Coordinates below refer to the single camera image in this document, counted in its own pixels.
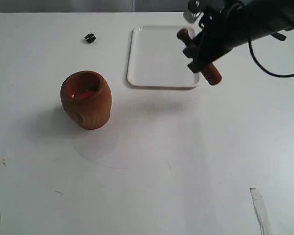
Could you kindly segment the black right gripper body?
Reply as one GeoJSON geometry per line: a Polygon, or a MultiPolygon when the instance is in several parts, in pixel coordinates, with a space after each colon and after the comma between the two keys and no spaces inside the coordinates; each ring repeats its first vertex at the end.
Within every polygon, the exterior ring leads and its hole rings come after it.
{"type": "Polygon", "coordinates": [[[209,64],[233,48],[252,40],[252,5],[229,4],[218,11],[206,5],[200,33],[198,61],[209,64]]]}

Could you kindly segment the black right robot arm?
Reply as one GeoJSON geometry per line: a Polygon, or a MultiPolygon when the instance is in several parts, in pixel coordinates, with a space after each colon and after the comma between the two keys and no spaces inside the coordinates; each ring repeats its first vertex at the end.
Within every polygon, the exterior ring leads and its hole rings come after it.
{"type": "Polygon", "coordinates": [[[191,0],[184,18],[191,24],[199,19],[202,29],[183,50],[192,59],[188,68],[197,73],[248,41],[293,30],[294,0],[226,0],[222,9],[208,0],[191,0]]]}

